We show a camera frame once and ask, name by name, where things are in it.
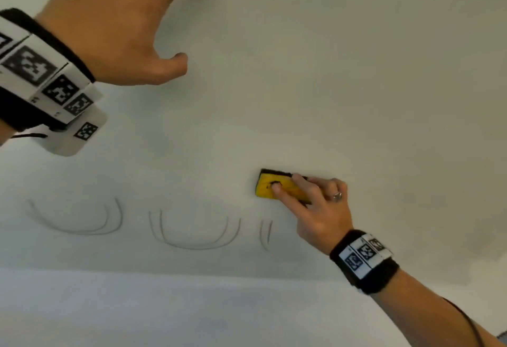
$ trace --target black wristband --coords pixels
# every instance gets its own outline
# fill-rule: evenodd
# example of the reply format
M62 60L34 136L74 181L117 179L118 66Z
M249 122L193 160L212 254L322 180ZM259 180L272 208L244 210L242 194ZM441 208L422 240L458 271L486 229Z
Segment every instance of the black wristband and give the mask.
M92 83L95 82L90 70L69 47L23 11L16 8L4 9L0 11L0 17L41 38L72 62ZM2 87L0 87L0 119L18 132L39 125L55 130L65 130L67 126Z
M355 258L356 262L350 265L340 257L340 254L346 248L349 248L353 242L363 237L363 235L366 235L364 231L357 229L349 231L345 237L337 244L333 251L331 251L329 257L344 273L345 277L351 283L351 285L357 287L365 294L370 295L382 291L390 282L392 277L396 274L400 266L391 257L389 257L387 259L384 259L380 264L374 266L369 272L366 273L365 276L360 279L355 271L361 265L368 265L368 258L366 258L364 255L361 256L360 253L356 253L354 251L353 257ZM378 254L379 251L387 251L387 249L379 241L374 238L373 240L374 242L372 243L364 241L365 247L367 247L367 252Z

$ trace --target forearm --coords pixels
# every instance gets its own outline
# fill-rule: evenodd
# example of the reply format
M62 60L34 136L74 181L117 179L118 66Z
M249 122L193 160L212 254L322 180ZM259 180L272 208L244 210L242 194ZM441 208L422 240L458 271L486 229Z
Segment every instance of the forearm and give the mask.
M8 141L16 133L16 130L0 120L0 146Z
M439 295L399 270L386 288L372 295L412 347L477 347L465 317ZM488 347L503 346L476 324Z

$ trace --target black cord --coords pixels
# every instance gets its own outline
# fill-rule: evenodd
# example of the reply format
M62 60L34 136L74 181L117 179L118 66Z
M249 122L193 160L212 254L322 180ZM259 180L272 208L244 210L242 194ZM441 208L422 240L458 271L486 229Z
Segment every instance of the black cord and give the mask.
M48 136L46 134L24 134L24 135L14 135L11 139L19 139L19 138L42 138L45 139Z
M465 317L465 319L466 319L466 321L468 322L468 324L470 324L470 326L472 327L473 335L476 337L476 340L477 340L477 342L478 342L479 347L485 347L485 345L484 345L484 341L483 341L483 340L482 340L482 338L481 338L481 334L479 334L479 331L478 331L478 329L477 329L477 327L476 327L475 323L473 322L473 320L472 320L472 319L470 319L470 318L468 317L468 315L467 315L467 314L465 314L465 313L463 312L463 310L462 310L461 308L459 308L457 305L455 305L452 301L447 300L446 298L442 298L442 299L444 299L444 300L445 300L448 304L450 304L450 305L451 305L451 306L453 306L455 309L457 309L457 310L458 310L458 311L459 311L459 312L460 312L460 313L461 313L461 314Z

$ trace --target white wall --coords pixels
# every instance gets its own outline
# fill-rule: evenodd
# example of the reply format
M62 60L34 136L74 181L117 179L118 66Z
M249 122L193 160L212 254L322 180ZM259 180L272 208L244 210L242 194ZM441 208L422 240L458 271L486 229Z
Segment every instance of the white wall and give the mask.
M0 7L34 15L45 1ZM358 227L502 331L506 1L177 0L157 49L189 54L185 78L101 86L110 121L75 158L29 140L2 147L1 338L403 345L277 202L253 196L261 167L347 180ZM27 214L31 198L59 225L89 228L113 197L125 226L106 237L52 232ZM242 231L220 251L170 249L149 232L159 208L182 242L209 239L226 216ZM270 253L261 219L274 220Z

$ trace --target whiteboard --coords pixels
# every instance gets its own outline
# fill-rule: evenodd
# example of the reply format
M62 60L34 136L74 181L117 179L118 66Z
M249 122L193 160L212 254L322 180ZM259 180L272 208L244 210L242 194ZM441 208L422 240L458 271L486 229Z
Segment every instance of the whiteboard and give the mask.
M0 0L32 15L46 0ZM160 87L100 84L105 128L73 158L0 154L0 267L342 279L254 196L260 168L349 183L357 228L409 271L463 283L507 251L507 0L176 0L156 48L188 53ZM64 234L33 220L107 236ZM179 244L156 241L163 210ZM273 221L269 251L261 221Z

